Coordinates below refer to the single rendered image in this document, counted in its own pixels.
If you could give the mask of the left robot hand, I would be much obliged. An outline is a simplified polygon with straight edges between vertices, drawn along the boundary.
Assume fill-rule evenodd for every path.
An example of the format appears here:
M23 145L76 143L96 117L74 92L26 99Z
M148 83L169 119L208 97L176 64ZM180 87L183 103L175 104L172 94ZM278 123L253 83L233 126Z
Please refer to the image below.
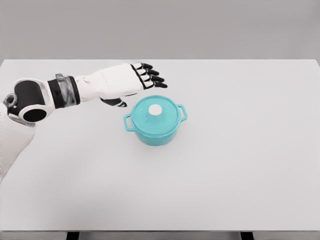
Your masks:
M110 106L126 107L122 97L138 94L151 88L166 89L168 85L160 73L147 63L124 63L105 68L98 73L99 98Z

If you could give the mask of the teal pot lid white knob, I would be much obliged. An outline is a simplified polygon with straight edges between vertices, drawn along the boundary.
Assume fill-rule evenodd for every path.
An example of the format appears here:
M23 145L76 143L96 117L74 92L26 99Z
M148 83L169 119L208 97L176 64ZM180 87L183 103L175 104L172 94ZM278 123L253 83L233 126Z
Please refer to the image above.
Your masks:
M150 113L150 107L161 107L160 113ZM151 95L137 102L131 111L131 124L146 135L160 135L177 128L181 112L175 102L162 95Z

